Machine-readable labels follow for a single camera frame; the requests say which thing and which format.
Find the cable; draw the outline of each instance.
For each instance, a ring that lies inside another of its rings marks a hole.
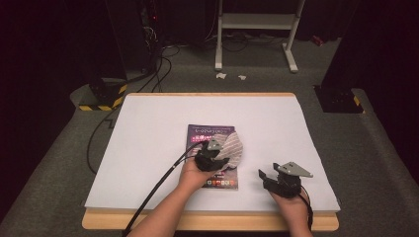
[[[139,89],[139,90],[137,90],[136,91],[136,93],[139,93],[139,92],[141,92],[142,91],[142,89],[144,89],[153,79],[154,79],[154,77],[156,77],[156,75],[158,74],[158,71],[160,70],[160,68],[161,68],[161,63],[160,63],[160,65],[159,65],[159,67],[157,68],[157,69],[155,69],[155,70],[153,70],[154,71],[154,75]],[[144,76],[141,76],[141,77],[137,77],[136,78],[136,80],[141,80],[141,79],[144,79],[145,77]],[[100,122],[99,122],[99,124],[95,127],[95,129],[93,130],[93,132],[92,132],[92,134],[90,135],[90,138],[89,138],[89,142],[87,143],[87,149],[86,149],[86,163],[87,163],[87,166],[89,167],[89,170],[94,174],[94,175],[97,175],[97,171],[95,170],[95,169],[93,169],[93,167],[92,167],[92,164],[91,164],[91,162],[90,162],[90,147],[91,147],[91,145],[92,145],[92,141],[93,141],[93,137],[95,136],[95,134],[96,134],[96,132],[97,132],[97,130],[99,129],[99,127],[101,126],[101,124],[103,123],[103,122],[105,122],[105,121],[109,121],[110,122],[110,125],[109,125],[109,127],[108,128],[114,128],[113,127],[113,125],[112,125],[112,122],[114,121],[113,119],[109,119],[109,117],[115,112],[115,111],[117,111],[119,108],[121,108],[122,107],[122,104],[119,104],[113,111],[111,111],[110,113],[108,113]]]
[[[213,14],[212,26],[210,27],[209,34],[205,37],[205,40],[207,40],[207,39],[210,38],[210,34],[213,31],[213,26],[215,26],[216,16],[218,15],[218,11],[217,11],[217,9],[218,9],[218,1],[215,1],[214,7],[215,7],[215,9],[213,10],[214,11],[214,14]]]
[[[89,167],[89,170],[93,173],[93,174],[97,174],[98,172],[95,171],[92,167],[92,164],[90,164],[90,146],[92,144],[92,140],[93,140],[93,136],[95,135],[96,131],[98,130],[99,126],[104,122],[104,121],[110,121],[111,124],[109,126],[109,128],[113,128],[112,127],[112,120],[109,120],[108,117],[110,117],[116,110],[118,110],[121,107],[121,105],[119,105],[116,109],[114,109],[113,111],[111,111],[110,113],[108,113],[100,122],[99,124],[95,127],[95,129],[93,130],[92,134],[90,135],[89,138],[89,142],[87,143],[87,149],[86,149],[86,162],[87,162],[87,166]]]
[[[158,188],[160,188],[160,186],[163,184],[163,182],[167,179],[167,177],[169,177],[169,175],[173,172],[173,170],[175,170],[175,168],[181,163],[182,159],[184,158],[184,156],[186,156],[188,154],[189,151],[191,151],[194,147],[198,146],[202,144],[202,142],[197,142],[192,144],[186,151],[185,153],[183,153],[181,155],[181,157],[179,157],[179,159],[173,164],[172,167],[170,167],[170,169],[166,172],[166,174],[164,174],[164,176],[160,179],[160,181],[154,186],[154,188],[151,190],[150,194],[148,194],[148,196],[145,198],[144,202],[142,203],[142,205],[139,207],[139,209],[135,212],[135,214],[133,215],[132,219],[130,220],[129,224],[126,226],[126,229],[123,231],[123,237],[126,237],[129,232],[130,229],[132,228],[133,223],[136,221],[136,219],[138,218],[139,214],[142,212],[142,210],[145,208],[145,206],[148,204],[148,202],[151,200],[151,198],[153,197],[153,195],[156,193],[156,191],[158,190]]]
[[[305,194],[307,195],[308,201],[302,195],[298,194],[298,196],[307,206],[307,212],[308,212],[307,224],[308,224],[308,229],[311,231],[311,226],[313,224],[313,209],[311,208],[311,205],[310,205],[311,201],[310,201],[310,196],[308,195],[307,190],[305,189],[304,186],[301,186],[301,187],[304,190]]]
[[[159,92],[162,92],[161,87],[160,87],[160,83],[167,77],[167,75],[172,70],[172,62],[166,57],[161,57],[161,62],[163,61],[162,59],[165,59],[167,62],[169,62],[169,69],[167,70],[166,74],[164,74],[164,76],[161,79],[158,77],[158,74],[157,74],[158,81],[157,81],[157,84],[151,90],[151,92],[154,92],[154,90],[156,89],[157,86],[160,88]]]

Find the black curtain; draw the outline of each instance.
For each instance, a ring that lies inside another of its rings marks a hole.
[[[296,38],[323,41],[344,36],[360,0],[306,0]]]

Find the hand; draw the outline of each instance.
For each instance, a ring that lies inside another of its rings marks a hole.
[[[312,236],[307,225],[307,206],[300,197],[285,198],[271,192],[270,195],[279,206],[280,213],[289,226],[291,236]],[[308,202],[305,192],[301,192],[300,195]]]
[[[189,158],[186,160],[182,167],[181,176],[179,178],[178,189],[182,189],[190,194],[200,189],[204,183],[213,176],[216,171],[203,172],[198,169],[195,163],[195,158]]]

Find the wrist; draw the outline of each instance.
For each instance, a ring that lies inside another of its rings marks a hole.
[[[178,185],[174,192],[178,193],[179,195],[185,197],[185,198],[189,198],[191,195],[194,194],[196,190],[192,187],[186,186],[186,185]]]

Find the black cable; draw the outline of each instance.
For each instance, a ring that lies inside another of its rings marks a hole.
[[[167,179],[167,177],[169,177],[169,175],[173,172],[173,170],[175,170],[175,168],[182,162],[182,159],[184,158],[184,156],[186,156],[188,154],[188,152],[190,152],[194,147],[196,147],[196,146],[198,146],[200,144],[202,144],[201,141],[192,144],[185,151],[185,153],[183,153],[181,155],[181,157],[179,157],[179,159],[173,164],[173,166],[170,167],[170,169],[166,172],[166,174],[164,174],[164,176],[160,179],[160,181],[154,186],[153,190],[150,192],[150,194],[148,194],[148,196],[145,198],[145,200],[142,203],[142,205],[139,207],[139,209],[133,215],[133,217],[130,220],[129,224],[126,226],[126,229],[123,231],[123,237],[126,237],[129,234],[130,229],[132,228],[132,225],[136,221],[136,219],[138,218],[139,214],[142,212],[142,210],[145,208],[145,206],[151,200],[151,198],[153,197],[153,195],[157,192],[158,188],[160,188],[160,186],[163,184],[163,182]]]
[[[155,69],[155,70],[152,70],[152,71],[154,71],[154,75],[139,89],[139,90],[137,90],[136,91],[136,93],[139,93],[139,92],[141,92],[142,91],[142,89],[144,89],[145,88],[145,86],[147,86],[153,79],[154,79],[154,77],[156,77],[156,75],[157,75],[157,73],[158,73],[158,71],[160,70],[160,68],[161,68],[161,63],[160,63],[160,66],[157,68],[157,69]],[[136,80],[141,80],[141,79],[144,79],[145,77],[137,77],[137,79]],[[97,130],[99,129],[99,127],[101,126],[101,124],[103,123],[103,122],[105,122],[105,121],[109,121],[110,122],[110,125],[108,126],[108,128],[114,128],[113,127],[113,119],[109,119],[109,117],[116,111],[116,110],[118,110],[119,108],[121,108],[122,107],[122,104],[119,104],[115,109],[113,109],[109,114],[107,114],[100,122],[99,122],[99,124],[95,127],[95,129],[93,130],[93,132],[92,132],[92,134],[90,135],[90,138],[89,138],[89,142],[87,143],[87,149],[86,149],[86,163],[87,163],[87,166],[89,167],[89,170],[94,174],[94,175],[97,175],[97,171],[95,170],[95,169],[93,169],[93,167],[92,167],[92,164],[90,163],[90,146],[92,145],[92,141],[93,141],[93,137],[95,136],[95,134],[96,134],[96,132],[97,132]]]
[[[121,105],[119,105],[116,109],[114,109],[113,111],[111,111],[110,113],[108,113],[100,122],[99,124],[95,127],[95,129],[93,130],[92,134],[90,135],[89,138],[89,142],[87,143],[87,149],[86,149],[86,162],[87,162],[87,166],[89,167],[89,170],[93,173],[93,174],[97,174],[98,172],[95,171],[92,167],[92,164],[90,164],[90,146],[92,144],[92,140],[93,140],[93,136],[95,136],[96,131],[98,130],[99,126],[104,122],[104,121],[110,121],[111,124],[109,126],[109,128],[112,128],[112,121],[108,119],[108,117],[110,117],[116,110],[118,110],[121,107]]]
[[[303,186],[301,186],[301,187],[302,187],[302,189],[304,190],[305,194],[307,195],[307,199],[308,199],[308,201],[307,201],[307,200],[305,200],[305,198],[304,198],[302,195],[298,194],[298,196],[299,196],[299,198],[301,198],[301,199],[302,199],[302,201],[303,201],[303,202],[305,203],[305,205],[307,206],[307,211],[308,211],[307,224],[308,224],[308,229],[311,231],[311,226],[312,226],[312,224],[313,224],[313,209],[311,208],[311,205],[310,205],[311,201],[310,201],[310,196],[308,195],[307,190],[305,189],[305,187],[303,187]]]
[[[158,86],[158,87],[160,87],[160,83],[167,77],[167,75],[170,73],[170,71],[172,70],[172,62],[168,59],[168,58],[166,58],[166,57],[161,57],[161,59],[165,59],[167,62],[169,62],[169,69],[167,70],[167,72],[164,74],[164,76],[161,78],[161,79],[159,79],[158,81],[157,81],[157,83],[156,83],[156,85],[154,85],[154,87],[153,87],[153,89],[151,90],[151,92],[154,92],[154,90],[156,89],[156,87]]]

